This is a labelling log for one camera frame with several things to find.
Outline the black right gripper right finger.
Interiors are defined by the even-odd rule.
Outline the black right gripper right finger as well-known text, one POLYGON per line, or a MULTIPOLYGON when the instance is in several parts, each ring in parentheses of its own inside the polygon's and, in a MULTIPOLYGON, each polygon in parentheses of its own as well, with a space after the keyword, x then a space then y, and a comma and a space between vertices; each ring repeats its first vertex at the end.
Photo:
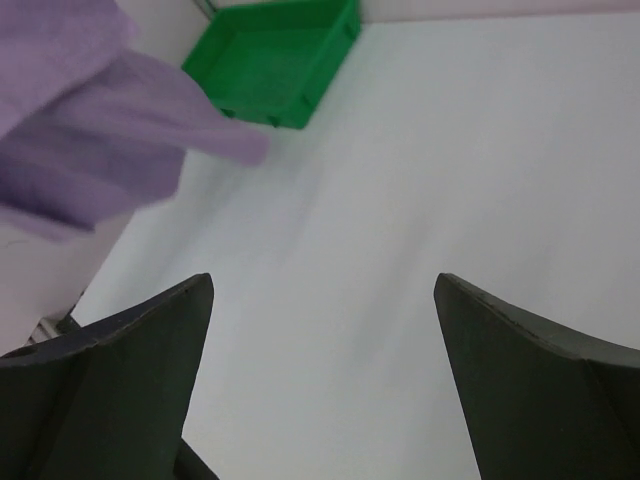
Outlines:
POLYGON ((638 478, 638 350, 448 273, 434 300, 482 478, 638 478))

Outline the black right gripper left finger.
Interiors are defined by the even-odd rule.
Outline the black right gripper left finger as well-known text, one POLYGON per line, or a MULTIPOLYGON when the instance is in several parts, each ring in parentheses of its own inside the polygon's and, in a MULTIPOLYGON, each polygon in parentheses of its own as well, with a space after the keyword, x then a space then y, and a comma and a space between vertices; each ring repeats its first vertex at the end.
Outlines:
POLYGON ((182 432, 214 287, 197 274, 1 359, 5 479, 210 479, 182 432))

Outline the purple t shirt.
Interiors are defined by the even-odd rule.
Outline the purple t shirt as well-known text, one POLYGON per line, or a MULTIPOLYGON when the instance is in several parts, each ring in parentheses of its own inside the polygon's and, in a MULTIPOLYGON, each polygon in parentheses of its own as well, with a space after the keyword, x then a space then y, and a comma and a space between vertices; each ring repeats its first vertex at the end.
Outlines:
POLYGON ((113 1, 1 5, 1 218, 50 240, 171 197, 190 150, 261 163, 267 137, 130 48, 113 1))

